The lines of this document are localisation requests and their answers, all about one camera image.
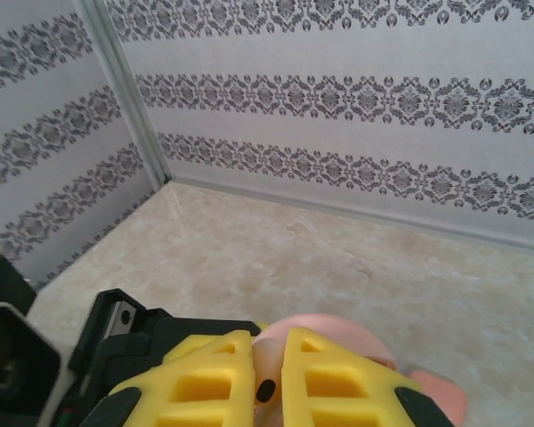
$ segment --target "yellow plastic part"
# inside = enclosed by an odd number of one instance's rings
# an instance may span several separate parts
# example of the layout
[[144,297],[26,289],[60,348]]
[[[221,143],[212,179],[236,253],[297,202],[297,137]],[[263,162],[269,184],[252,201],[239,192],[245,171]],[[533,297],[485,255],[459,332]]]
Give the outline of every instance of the yellow plastic part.
[[394,390],[419,384],[306,328],[289,331],[281,390],[285,427],[415,427]]
[[142,391],[125,427],[253,426],[255,371],[249,332],[207,338],[214,340],[196,350],[202,339],[191,344],[184,340],[183,349],[168,353],[163,365],[111,391]]

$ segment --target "damask wallpaper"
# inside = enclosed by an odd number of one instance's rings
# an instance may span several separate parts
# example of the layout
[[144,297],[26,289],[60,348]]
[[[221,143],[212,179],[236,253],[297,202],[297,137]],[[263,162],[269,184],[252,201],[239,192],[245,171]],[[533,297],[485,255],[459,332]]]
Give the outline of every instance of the damask wallpaper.
[[534,0],[111,0],[174,176],[534,248]]
[[71,2],[0,1],[0,246],[39,287],[153,186]]

